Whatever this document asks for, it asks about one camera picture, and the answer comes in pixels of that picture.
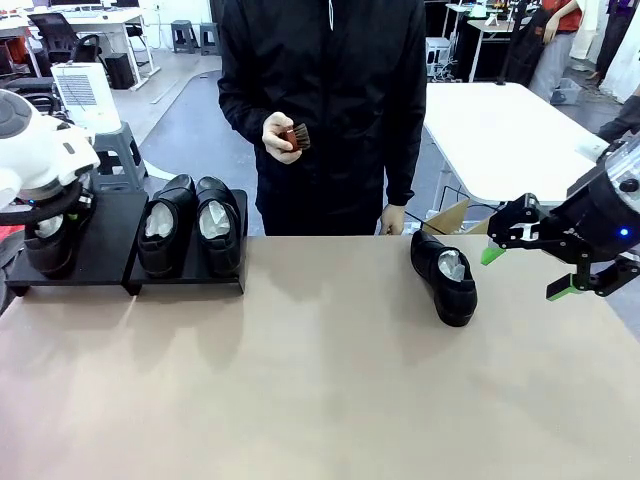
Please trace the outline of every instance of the black jacket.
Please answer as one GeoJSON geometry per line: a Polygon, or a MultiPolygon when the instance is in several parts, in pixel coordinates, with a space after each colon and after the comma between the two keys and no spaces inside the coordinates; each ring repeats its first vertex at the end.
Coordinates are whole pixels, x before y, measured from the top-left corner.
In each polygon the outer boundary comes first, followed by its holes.
{"type": "Polygon", "coordinates": [[[220,106],[256,152],[257,205],[333,215],[405,205],[425,113],[423,0],[226,0],[220,106]],[[271,157],[262,124],[306,123],[312,148],[271,157]]]}

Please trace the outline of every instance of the black shoe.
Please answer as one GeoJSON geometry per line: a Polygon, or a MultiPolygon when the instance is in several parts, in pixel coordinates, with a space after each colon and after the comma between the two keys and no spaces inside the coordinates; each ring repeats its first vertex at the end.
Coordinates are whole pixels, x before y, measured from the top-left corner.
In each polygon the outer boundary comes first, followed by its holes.
{"type": "Polygon", "coordinates": [[[198,182],[198,239],[202,254],[212,276],[224,276],[233,273],[240,265],[240,210],[233,193],[222,180],[204,177],[198,182]],[[225,235],[207,239],[200,229],[200,215],[211,201],[222,205],[229,218],[230,230],[225,235]]]}
{"type": "Polygon", "coordinates": [[[440,319],[451,327],[464,327],[469,323],[478,305],[476,283],[471,266],[460,250],[443,245],[433,235],[418,230],[411,240],[411,263],[418,275],[433,289],[433,299],[440,319]],[[438,259],[447,251],[458,252],[465,267],[464,279],[456,282],[440,271],[438,259]]]}
{"type": "Polygon", "coordinates": [[[58,215],[62,224],[52,235],[38,236],[39,223],[25,225],[24,246],[31,266],[49,278],[70,274],[76,259],[76,245],[81,241],[83,227],[94,211],[93,195],[83,192],[77,205],[68,213],[58,215]]]}
{"type": "Polygon", "coordinates": [[[36,234],[38,224],[25,225],[24,246],[33,268],[45,277],[64,276],[73,267],[73,228],[71,220],[62,216],[62,225],[50,237],[40,238],[36,234]]]}
{"type": "Polygon", "coordinates": [[[153,200],[147,203],[138,228],[138,258],[150,277],[168,277],[184,262],[189,247],[196,212],[196,191],[189,175],[178,175],[170,180],[153,200]],[[173,217],[173,228],[165,238],[147,237],[147,218],[158,203],[167,206],[173,217]]]}

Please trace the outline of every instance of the brown brush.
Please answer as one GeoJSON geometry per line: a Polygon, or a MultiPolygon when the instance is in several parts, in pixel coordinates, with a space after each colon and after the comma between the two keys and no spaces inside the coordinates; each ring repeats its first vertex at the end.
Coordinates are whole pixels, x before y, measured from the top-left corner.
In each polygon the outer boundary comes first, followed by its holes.
{"type": "Polygon", "coordinates": [[[297,152],[298,150],[307,150],[311,147],[309,132],[307,131],[307,126],[304,123],[301,123],[297,127],[287,130],[284,133],[281,133],[280,138],[293,145],[293,150],[291,150],[292,152],[297,152]]]}

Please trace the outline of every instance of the gray floor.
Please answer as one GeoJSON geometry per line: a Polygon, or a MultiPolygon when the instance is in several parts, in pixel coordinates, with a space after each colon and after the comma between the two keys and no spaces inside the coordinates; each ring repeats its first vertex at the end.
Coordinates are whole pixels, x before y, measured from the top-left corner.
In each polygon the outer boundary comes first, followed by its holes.
{"type": "MultiPolygon", "coordinates": [[[[217,58],[212,57],[205,62],[211,62],[212,69],[217,69],[218,65],[213,66],[217,58]]],[[[192,72],[192,78],[185,78],[186,75],[177,67],[173,72],[173,77],[177,76],[174,83],[170,84],[165,78],[157,81],[153,89],[149,89],[144,96],[139,95],[144,91],[143,88],[136,94],[129,95],[129,92],[126,92],[116,98],[118,109],[121,109],[121,105],[125,108],[125,120],[129,116],[138,119],[138,123],[132,126],[136,137],[144,138],[141,144],[144,158],[172,174],[189,173],[195,179],[204,175],[214,175],[232,187],[246,189],[252,206],[250,234],[263,234],[260,216],[253,206],[257,178],[252,147],[231,130],[218,107],[216,82],[219,72],[203,73],[206,71],[207,63],[201,63],[200,59],[184,60],[181,56],[169,55],[167,61],[173,62],[174,65],[196,61],[195,67],[190,65],[188,68],[192,72]],[[145,105],[153,95],[160,95],[167,87],[168,93],[161,100],[160,106],[145,105]]],[[[620,105],[610,97],[600,94],[594,85],[586,82],[586,75],[574,71],[567,72],[567,76],[585,88],[577,105],[562,106],[559,109],[587,129],[597,131],[603,123],[616,116],[620,105]]],[[[413,184],[416,196],[407,208],[418,217],[424,216],[431,208],[441,162],[442,156],[426,131],[423,131],[423,144],[413,184]]],[[[152,193],[163,184],[164,181],[152,178],[146,188],[152,193]]],[[[450,204],[455,200],[456,193],[449,192],[445,203],[450,204]]],[[[477,207],[470,210],[470,218],[484,218],[490,213],[491,211],[484,207],[477,207]]],[[[640,339],[640,318],[636,318],[636,312],[640,311],[640,283],[627,286],[609,297],[609,301],[630,330],[640,339]]]]}

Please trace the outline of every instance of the red shirt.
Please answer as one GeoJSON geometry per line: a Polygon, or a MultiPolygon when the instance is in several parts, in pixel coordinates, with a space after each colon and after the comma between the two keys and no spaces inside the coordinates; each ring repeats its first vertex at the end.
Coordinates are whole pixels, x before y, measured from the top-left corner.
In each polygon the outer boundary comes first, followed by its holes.
{"type": "MultiPolygon", "coordinates": [[[[571,0],[542,0],[542,8],[554,14],[570,1],[571,0]]],[[[582,22],[582,10],[578,7],[560,19],[558,32],[576,32],[578,28],[580,28],[580,22],[582,22]]]]}

